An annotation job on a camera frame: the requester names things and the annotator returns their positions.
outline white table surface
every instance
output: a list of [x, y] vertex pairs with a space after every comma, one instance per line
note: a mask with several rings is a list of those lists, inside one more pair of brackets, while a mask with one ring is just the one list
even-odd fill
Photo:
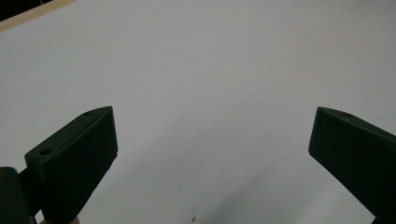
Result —
[[373, 216], [308, 155], [318, 106], [396, 133], [393, 0], [78, 0], [0, 34], [0, 165], [113, 105], [81, 224]]

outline black plastic part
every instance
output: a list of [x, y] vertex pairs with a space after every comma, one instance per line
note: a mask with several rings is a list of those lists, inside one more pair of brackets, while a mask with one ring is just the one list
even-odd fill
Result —
[[396, 136], [320, 107], [309, 153], [377, 217], [374, 223], [396, 223]]
[[26, 201], [14, 168], [0, 168], [0, 223], [32, 224]]
[[[112, 107], [86, 112], [25, 155], [28, 173], [37, 180], [46, 220], [72, 221], [111, 163], [118, 147]], [[25, 192], [32, 199], [33, 192]]]
[[44, 192], [42, 192], [38, 180], [31, 177], [27, 168], [19, 174], [19, 180], [29, 214], [33, 217], [41, 209]]

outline wooden edge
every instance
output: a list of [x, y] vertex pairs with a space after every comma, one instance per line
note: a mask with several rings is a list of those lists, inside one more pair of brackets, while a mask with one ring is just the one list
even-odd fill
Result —
[[19, 15], [0, 21], [0, 33], [11, 29], [15, 26], [21, 25], [27, 21], [31, 21], [37, 17], [43, 16], [57, 8], [66, 6], [76, 0], [53, 0], [39, 7], [32, 8], [28, 11], [22, 12]]

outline screw hole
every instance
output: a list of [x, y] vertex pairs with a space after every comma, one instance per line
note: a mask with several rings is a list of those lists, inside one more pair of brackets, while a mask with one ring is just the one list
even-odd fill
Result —
[[51, 152], [52, 152], [52, 149], [45, 148], [45, 149], [43, 149], [43, 150], [40, 151], [40, 155], [41, 155], [41, 156], [47, 156], [47, 155], [49, 155]]

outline white surface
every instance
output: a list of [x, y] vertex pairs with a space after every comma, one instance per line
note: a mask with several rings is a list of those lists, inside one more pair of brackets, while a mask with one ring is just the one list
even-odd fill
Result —
[[319, 105], [396, 133], [393, 0], [77, 2], [0, 34], [0, 164], [113, 105], [81, 224], [371, 223], [308, 155]]

